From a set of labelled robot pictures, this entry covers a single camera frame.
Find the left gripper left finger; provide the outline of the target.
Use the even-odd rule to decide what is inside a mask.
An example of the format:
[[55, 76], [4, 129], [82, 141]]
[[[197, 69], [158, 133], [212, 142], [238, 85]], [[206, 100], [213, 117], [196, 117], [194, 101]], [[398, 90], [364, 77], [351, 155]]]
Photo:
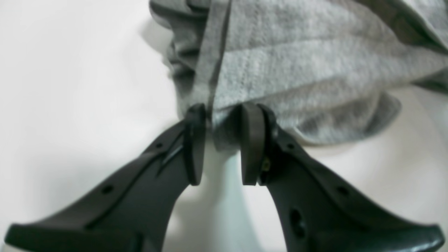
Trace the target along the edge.
[[205, 138], [205, 105], [196, 104], [72, 205], [11, 225], [5, 244], [25, 252], [160, 252], [175, 202], [201, 182]]

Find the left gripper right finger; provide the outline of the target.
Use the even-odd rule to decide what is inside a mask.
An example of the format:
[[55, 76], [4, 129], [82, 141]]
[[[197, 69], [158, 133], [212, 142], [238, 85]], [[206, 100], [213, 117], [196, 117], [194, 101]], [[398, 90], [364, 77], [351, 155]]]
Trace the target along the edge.
[[242, 183], [265, 186], [289, 252], [435, 252], [438, 225], [386, 211], [312, 158], [264, 105], [239, 107]]

